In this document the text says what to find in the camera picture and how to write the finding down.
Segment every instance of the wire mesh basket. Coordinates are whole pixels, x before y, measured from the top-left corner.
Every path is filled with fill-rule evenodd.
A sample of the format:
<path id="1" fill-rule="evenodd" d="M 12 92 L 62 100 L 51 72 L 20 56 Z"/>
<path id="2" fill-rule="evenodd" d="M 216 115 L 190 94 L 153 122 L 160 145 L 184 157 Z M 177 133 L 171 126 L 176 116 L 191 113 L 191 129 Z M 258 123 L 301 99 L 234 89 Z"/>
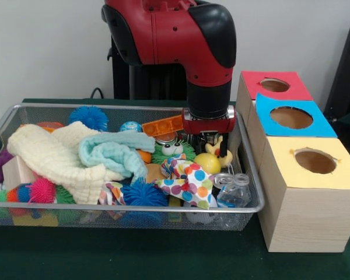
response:
<path id="1" fill-rule="evenodd" d="M 0 150 L 22 124 L 56 121 L 67 124 L 80 105 L 23 103 L 8 109 L 0 120 Z M 181 114 L 181 108 L 98 106 L 109 118 L 108 131 L 118 131 L 127 121 L 147 123 Z M 251 201 L 245 208 L 110 206 L 80 204 L 28 204 L 0 202 L 0 225 L 64 226 L 75 228 L 155 228 L 243 230 L 253 213 L 264 206 L 264 197 L 249 140 L 240 115 L 229 135 L 233 172 L 249 175 Z"/>

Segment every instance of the plastic bottle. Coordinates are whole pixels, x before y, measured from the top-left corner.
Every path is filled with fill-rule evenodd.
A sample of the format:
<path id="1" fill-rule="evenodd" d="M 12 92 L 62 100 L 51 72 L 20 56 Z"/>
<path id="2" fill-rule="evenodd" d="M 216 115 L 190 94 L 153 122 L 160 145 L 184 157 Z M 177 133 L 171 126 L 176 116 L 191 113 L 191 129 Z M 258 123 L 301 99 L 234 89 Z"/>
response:
<path id="1" fill-rule="evenodd" d="M 233 177 L 233 182 L 222 187 L 216 201 L 218 207 L 242 208 L 251 201 L 248 175 L 239 173 Z"/>

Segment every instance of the light blue towel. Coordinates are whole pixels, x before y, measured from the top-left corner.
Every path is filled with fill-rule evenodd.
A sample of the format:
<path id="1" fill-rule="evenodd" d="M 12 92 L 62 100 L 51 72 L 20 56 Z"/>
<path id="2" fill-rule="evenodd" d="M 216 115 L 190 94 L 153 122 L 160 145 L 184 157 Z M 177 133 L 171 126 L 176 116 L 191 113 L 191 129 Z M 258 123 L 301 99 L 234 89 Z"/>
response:
<path id="1" fill-rule="evenodd" d="M 153 153 L 155 139 L 145 133 L 123 131 L 102 133 L 84 138 L 79 144 L 79 157 L 87 167 L 103 163 L 111 171 L 120 173 L 132 182 L 146 178 L 148 170 L 136 149 Z"/>

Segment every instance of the yellow ball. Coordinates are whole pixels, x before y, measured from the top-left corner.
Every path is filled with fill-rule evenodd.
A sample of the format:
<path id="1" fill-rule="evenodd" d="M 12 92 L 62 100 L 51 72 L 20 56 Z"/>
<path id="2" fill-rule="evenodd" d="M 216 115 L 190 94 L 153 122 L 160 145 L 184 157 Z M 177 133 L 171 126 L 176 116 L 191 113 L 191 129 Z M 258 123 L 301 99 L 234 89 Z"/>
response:
<path id="1" fill-rule="evenodd" d="M 207 173 L 215 174 L 221 172 L 219 159 L 211 153 L 200 153 L 194 158 L 194 162 L 200 165 Z"/>

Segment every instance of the black cable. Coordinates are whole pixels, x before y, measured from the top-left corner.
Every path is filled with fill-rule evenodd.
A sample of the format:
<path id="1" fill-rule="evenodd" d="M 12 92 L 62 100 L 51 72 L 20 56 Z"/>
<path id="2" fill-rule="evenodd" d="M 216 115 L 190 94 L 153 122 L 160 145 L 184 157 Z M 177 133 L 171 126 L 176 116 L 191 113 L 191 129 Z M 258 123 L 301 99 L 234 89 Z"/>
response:
<path id="1" fill-rule="evenodd" d="M 103 94 L 103 92 L 102 92 L 102 90 L 101 90 L 101 88 L 99 88 L 99 87 L 96 87 L 96 88 L 92 91 L 91 97 L 90 97 L 90 98 L 93 98 L 93 96 L 95 96 L 95 93 L 96 93 L 96 92 L 99 92 L 99 93 L 100 93 L 101 99 L 104 99 L 104 98 L 105 98 L 105 97 L 104 97 L 104 94 Z"/>

